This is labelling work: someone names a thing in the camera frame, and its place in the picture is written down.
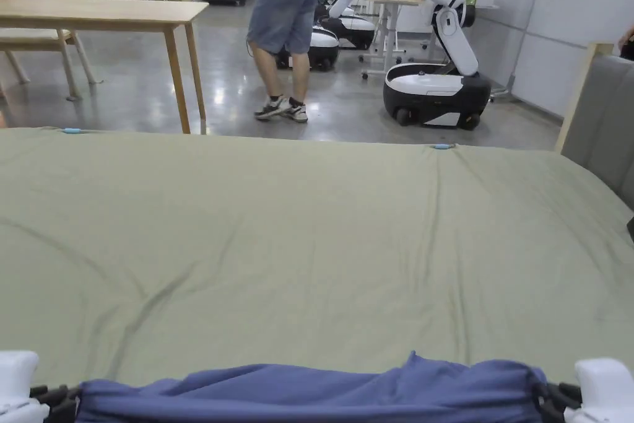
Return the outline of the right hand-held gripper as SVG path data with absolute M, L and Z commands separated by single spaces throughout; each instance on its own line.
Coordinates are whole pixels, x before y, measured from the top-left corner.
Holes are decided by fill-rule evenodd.
M 537 396 L 541 419 L 633 422 L 633 375 L 624 363 L 606 357 L 579 360 L 575 373 L 580 386 L 547 382 L 544 395 Z

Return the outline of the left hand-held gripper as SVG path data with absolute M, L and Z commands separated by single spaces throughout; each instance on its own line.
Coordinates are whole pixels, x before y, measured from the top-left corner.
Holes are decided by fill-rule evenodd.
M 38 363 L 32 351 L 1 351 L 1 422 L 76 421 L 81 388 L 30 388 Z

